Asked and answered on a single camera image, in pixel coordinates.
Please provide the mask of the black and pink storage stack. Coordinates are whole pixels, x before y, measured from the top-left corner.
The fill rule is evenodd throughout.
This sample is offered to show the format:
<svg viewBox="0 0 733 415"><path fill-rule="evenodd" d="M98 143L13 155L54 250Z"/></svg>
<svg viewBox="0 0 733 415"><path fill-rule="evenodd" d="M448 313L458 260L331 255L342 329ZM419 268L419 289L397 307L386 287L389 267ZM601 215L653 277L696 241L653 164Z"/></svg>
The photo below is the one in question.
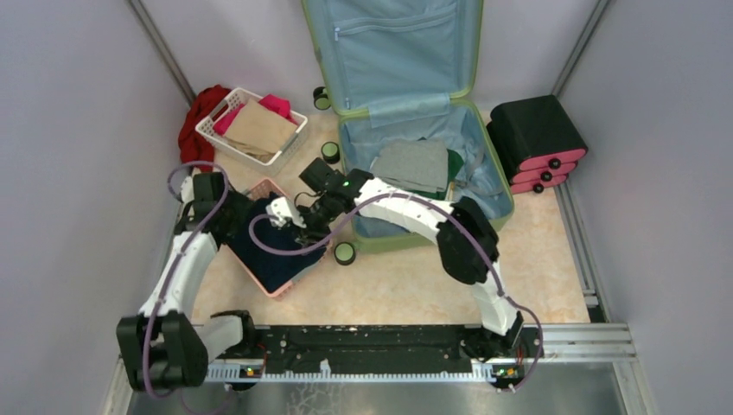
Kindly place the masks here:
<svg viewBox="0 0 733 415"><path fill-rule="evenodd" d="M487 130L515 195L565 182L589 150L553 94L497 105Z"/></svg>

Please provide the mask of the green hard-shell suitcase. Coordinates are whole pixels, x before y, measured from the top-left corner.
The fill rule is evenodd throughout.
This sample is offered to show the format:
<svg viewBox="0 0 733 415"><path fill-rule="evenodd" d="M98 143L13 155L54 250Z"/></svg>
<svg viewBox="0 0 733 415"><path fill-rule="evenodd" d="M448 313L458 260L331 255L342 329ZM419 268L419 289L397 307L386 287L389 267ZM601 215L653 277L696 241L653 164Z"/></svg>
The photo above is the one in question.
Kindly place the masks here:
<svg viewBox="0 0 733 415"><path fill-rule="evenodd" d="M514 200L475 84L481 1L305 1L303 12L331 107L344 170L372 167L395 140L442 141L470 197L501 230Z"/></svg>

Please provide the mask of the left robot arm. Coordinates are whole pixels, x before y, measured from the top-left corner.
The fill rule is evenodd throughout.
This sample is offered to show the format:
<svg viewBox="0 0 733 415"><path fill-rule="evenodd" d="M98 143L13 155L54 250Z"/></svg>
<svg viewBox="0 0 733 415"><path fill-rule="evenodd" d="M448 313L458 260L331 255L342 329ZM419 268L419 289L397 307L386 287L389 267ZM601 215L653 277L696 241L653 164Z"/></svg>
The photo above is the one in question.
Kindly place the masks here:
<svg viewBox="0 0 733 415"><path fill-rule="evenodd" d="M223 172L188 177L179 195L182 216L163 272L138 312L122 317L116 327L131 388L156 397L200 386L211 362L228 352L257 347L256 329L246 310L215 313L199 328L190 321L209 265L219 249L233 241L252 200L237 192Z"/></svg>

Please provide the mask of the pink plastic basket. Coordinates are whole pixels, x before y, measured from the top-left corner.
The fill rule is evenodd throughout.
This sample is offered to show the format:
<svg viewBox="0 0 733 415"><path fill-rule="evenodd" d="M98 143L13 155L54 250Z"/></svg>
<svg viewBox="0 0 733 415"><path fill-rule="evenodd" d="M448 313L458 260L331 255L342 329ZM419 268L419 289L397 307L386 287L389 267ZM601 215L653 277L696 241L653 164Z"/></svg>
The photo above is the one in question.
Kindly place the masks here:
<svg viewBox="0 0 733 415"><path fill-rule="evenodd" d="M256 216L266 213L268 204L285 192L270 178L265 178L249 188L248 198L254 206L244 219L233 239L228 243L245 272L259 289L270 298L281 297L299 278L321 262L329 246L325 245L313 252L298 256L281 256L266 252L252 241L249 224Z"/></svg>

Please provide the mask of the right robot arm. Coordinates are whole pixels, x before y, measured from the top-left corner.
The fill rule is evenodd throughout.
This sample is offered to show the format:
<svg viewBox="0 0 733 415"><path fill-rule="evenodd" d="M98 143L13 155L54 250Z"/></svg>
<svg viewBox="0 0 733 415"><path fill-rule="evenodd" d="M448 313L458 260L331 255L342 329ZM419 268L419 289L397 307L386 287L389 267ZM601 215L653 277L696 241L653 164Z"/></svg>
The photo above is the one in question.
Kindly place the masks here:
<svg viewBox="0 0 733 415"><path fill-rule="evenodd" d="M301 234L307 241L325 237L340 215L351 218L358 214L416 233L436 245L450 277L471 287L481 326L489 336L506 347L515 345L524 320L508 299L500 275L498 233L474 199L428 199L364 170L342 174L320 158L299 178L317 196L310 206L297 209Z"/></svg>

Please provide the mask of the navy blue garment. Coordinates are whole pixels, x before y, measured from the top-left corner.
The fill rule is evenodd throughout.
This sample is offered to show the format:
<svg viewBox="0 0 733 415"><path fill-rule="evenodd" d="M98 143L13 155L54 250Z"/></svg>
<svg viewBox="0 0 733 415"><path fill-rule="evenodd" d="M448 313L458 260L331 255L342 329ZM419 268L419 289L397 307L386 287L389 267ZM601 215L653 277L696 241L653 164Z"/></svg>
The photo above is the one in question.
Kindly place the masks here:
<svg viewBox="0 0 733 415"><path fill-rule="evenodd" d="M253 243L248 232L250 222L254 217L265 214L266 207L278 197L276 193L270 192L266 197L257 199L245 224L239 229L235 238L228 243L234 255L254 275L254 278L262 285L264 292L268 294L274 294L306 267L315 265L327 251L327 248L322 246L313 252L299 256L280 256L266 252ZM258 222L254 231L259 240L269 247L285 251L301 248L300 244L292 239L290 233L273 227L268 220Z"/></svg>

